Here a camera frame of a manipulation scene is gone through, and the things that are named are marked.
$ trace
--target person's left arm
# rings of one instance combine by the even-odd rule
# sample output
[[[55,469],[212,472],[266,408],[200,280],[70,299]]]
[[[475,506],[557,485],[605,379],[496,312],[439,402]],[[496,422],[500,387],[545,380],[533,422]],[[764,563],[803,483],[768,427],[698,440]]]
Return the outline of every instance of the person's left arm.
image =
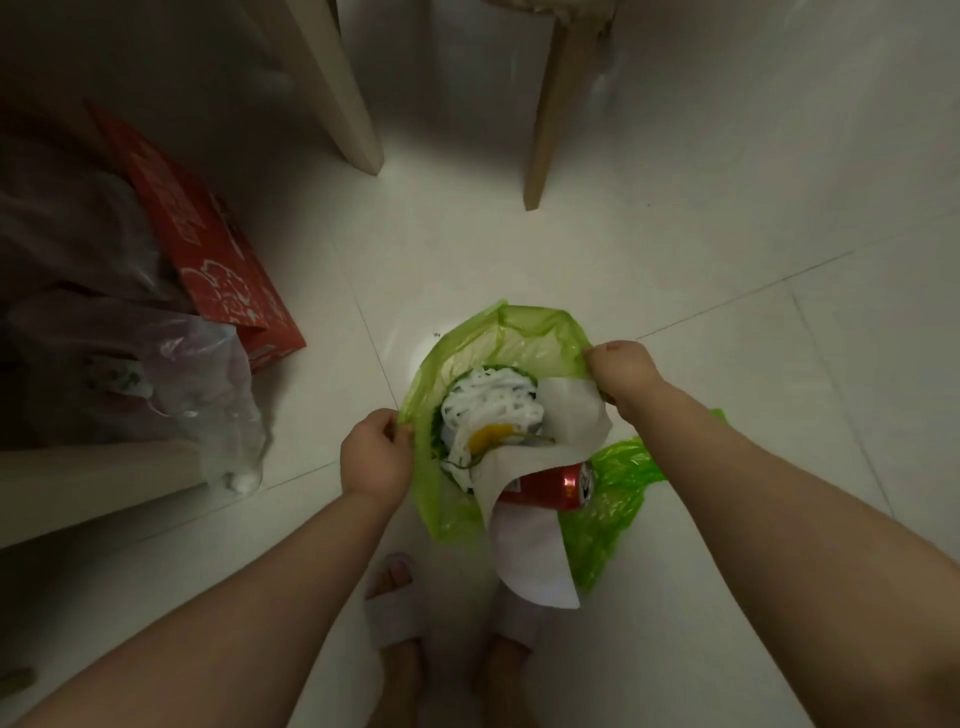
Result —
[[[344,493],[253,563],[111,651],[15,728],[282,728],[403,500],[411,432],[377,410],[341,447]]]

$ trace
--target white paper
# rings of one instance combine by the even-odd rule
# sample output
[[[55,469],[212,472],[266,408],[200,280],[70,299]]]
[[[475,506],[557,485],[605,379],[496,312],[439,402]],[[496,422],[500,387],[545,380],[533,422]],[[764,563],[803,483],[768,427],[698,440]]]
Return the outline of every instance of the white paper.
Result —
[[[580,599],[557,513],[496,500],[515,478],[588,460],[603,447],[612,423],[596,384],[587,379],[541,379],[537,401],[544,410],[541,433],[556,444],[497,448],[470,477],[490,535],[493,567],[503,582],[535,604],[576,609]]]

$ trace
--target soda can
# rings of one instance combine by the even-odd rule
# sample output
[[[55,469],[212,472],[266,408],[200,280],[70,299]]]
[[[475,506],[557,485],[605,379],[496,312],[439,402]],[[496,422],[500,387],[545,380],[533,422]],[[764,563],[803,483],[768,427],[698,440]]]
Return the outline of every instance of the soda can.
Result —
[[[589,462],[564,465],[511,480],[498,500],[552,511],[575,511],[587,505],[593,495],[593,481],[593,466]]]

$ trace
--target white slipper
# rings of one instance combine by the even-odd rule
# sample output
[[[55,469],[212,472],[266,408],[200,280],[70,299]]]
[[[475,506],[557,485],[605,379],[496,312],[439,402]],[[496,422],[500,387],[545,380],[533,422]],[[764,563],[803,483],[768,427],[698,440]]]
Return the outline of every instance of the white slipper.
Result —
[[[493,597],[490,631],[533,651],[550,611],[549,607],[517,596],[501,581]]]
[[[392,592],[364,600],[367,628],[374,649],[391,644],[418,640],[427,633],[426,595],[417,578],[414,561],[405,553],[393,553],[381,562],[368,580],[369,594],[377,578],[396,562],[402,562],[410,571],[412,580]]]

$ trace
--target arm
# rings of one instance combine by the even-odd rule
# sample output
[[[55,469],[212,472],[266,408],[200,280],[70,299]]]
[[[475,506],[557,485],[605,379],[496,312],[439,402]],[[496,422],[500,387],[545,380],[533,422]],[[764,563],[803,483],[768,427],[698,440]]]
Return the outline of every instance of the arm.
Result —
[[[818,726],[958,724],[960,567],[724,425],[639,343],[585,356]]]
[[[282,728],[402,501],[409,429],[377,410],[341,448],[344,494],[227,580],[81,672],[17,728]]]

